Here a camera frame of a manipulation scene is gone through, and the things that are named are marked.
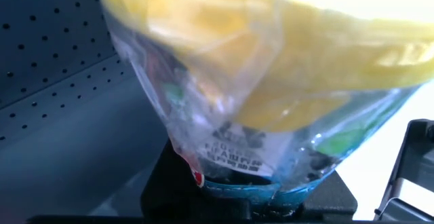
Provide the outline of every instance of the plastic wrapper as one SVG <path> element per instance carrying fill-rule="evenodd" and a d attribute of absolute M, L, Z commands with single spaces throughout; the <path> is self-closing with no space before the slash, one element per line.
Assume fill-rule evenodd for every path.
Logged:
<path fill-rule="evenodd" d="M 312 189 L 434 77 L 433 0 L 102 2 L 175 150 L 221 183 Z"/>

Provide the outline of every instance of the black platform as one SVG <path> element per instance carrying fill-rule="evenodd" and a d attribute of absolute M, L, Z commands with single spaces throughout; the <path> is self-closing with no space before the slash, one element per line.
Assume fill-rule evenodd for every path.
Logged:
<path fill-rule="evenodd" d="M 357 201 L 334 172 L 316 188 L 291 219 L 258 220 L 247 200 L 216 199 L 201 193 L 189 165 L 167 142 L 141 197 L 142 212 L 156 221 L 322 221 L 351 220 Z"/>

